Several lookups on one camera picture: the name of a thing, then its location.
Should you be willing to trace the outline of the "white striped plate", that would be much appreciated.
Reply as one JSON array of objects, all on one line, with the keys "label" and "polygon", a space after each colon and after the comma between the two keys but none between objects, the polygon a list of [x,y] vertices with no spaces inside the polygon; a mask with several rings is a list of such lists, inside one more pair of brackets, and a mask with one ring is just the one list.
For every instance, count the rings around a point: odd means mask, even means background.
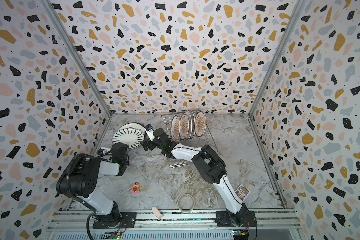
[{"label": "white striped plate", "polygon": [[129,147],[129,149],[138,148],[141,142],[144,140],[145,133],[137,129],[123,129],[116,131],[112,136],[112,144],[123,143]]}]

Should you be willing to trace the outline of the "watermelon pattern plate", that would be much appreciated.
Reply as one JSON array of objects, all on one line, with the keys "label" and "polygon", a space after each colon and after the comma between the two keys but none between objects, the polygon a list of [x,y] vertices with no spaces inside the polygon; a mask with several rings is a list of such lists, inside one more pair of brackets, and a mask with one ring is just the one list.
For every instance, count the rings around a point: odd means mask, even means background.
[{"label": "watermelon pattern plate", "polygon": [[139,131],[141,131],[142,133],[145,133],[145,128],[143,125],[139,124],[139,123],[128,123],[125,124],[123,126],[121,126],[117,131],[123,130],[123,129],[137,129]]}]

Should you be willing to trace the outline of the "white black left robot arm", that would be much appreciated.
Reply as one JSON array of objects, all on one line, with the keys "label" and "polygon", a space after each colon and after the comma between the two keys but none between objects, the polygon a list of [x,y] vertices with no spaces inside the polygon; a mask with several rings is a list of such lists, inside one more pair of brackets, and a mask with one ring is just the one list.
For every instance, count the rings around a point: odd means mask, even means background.
[{"label": "white black left robot arm", "polygon": [[90,209],[98,222],[116,226],[122,217],[118,205],[97,188],[97,181],[99,176],[124,174],[130,164],[127,149],[128,145],[116,143],[110,149],[102,149],[98,157],[75,155],[56,184],[57,193]]}]

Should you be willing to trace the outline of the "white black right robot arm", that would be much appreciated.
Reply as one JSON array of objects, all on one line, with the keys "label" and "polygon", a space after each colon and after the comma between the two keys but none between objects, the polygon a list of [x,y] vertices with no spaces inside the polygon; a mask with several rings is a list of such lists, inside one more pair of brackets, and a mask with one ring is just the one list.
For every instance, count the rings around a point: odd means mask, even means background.
[{"label": "white black right robot arm", "polygon": [[226,164],[209,145],[201,148],[185,146],[172,141],[162,129],[145,126],[145,138],[142,141],[145,151],[160,149],[169,159],[184,160],[193,163],[201,177],[218,191],[226,210],[216,212],[218,227],[257,227],[255,213],[250,211],[234,191],[226,171]]}]

